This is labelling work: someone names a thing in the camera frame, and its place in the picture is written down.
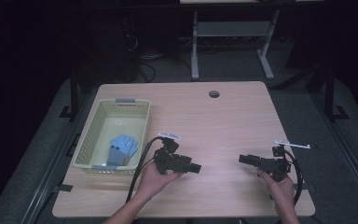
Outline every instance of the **person's left hand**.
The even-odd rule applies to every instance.
[[[149,201],[156,194],[161,192],[169,183],[179,178],[184,173],[172,173],[161,175],[156,164],[152,161],[144,168],[138,190],[134,196],[141,196]]]

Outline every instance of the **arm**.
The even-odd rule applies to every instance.
[[[294,201],[294,184],[292,179],[286,175],[281,182],[273,180],[269,174],[257,168],[257,174],[267,183],[271,197],[275,202],[275,211],[281,218],[283,224],[299,223]]]
[[[153,196],[161,192],[169,183],[180,176],[182,176],[182,174],[179,173],[161,175],[154,162],[146,165],[136,193],[127,203],[118,209],[117,212],[108,218],[104,224],[132,223],[138,212]]]

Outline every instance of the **hand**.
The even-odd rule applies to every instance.
[[[260,168],[257,168],[257,174],[266,181],[272,200],[275,202],[275,211],[282,219],[282,223],[299,223],[295,210],[293,180],[286,175],[281,182],[276,182]]]
[[[156,164],[152,161],[144,168],[141,181],[135,196],[142,196],[145,200],[150,200],[161,192],[169,183],[182,176],[183,173],[172,173],[161,175]]]

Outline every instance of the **basket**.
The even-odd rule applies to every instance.
[[[98,103],[84,138],[80,138],[74,166],[88,173],[133,174],[146,144],[150,101],[137,99],[109,99]],[[130,135],[138,142],[138,149],[124,166],[106,166],[110,140],[120,134]]]

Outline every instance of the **person's right hand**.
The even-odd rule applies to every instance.
[[[295,210],[293,180],[286,175],[282,181],[276,182],[260,168],[257,168],[257,174],[266,181],[272,200],[275,202],[275,211],[282,223],[299,223]]]

